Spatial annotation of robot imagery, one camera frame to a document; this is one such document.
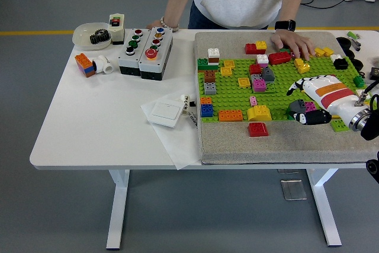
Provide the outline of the person's left hand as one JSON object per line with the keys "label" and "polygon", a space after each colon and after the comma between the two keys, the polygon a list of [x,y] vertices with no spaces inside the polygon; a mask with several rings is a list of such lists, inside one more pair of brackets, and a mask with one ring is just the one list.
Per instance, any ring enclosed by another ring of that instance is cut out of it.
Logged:
{"label": "person's left hand", "polygon": [[307,38],[303,37],[293,31],[278,29],[271,35],[271,41],[279,49],[288,46],[295,58],[310,59],[310,55],[314,56],[314,44]]}

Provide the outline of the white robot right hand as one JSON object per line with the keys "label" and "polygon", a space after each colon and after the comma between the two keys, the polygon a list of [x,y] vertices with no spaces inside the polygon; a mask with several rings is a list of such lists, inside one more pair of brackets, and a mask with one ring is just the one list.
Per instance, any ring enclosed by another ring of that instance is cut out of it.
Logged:
{"label": "white robot right hand", "polygon": [[353,131],[361,131],[371,112],[367,105],[359,103],[359,97],[334,75],[319,75],[294,82],[287,95],[294,90],[304,91],[331,116],[339,116]]}

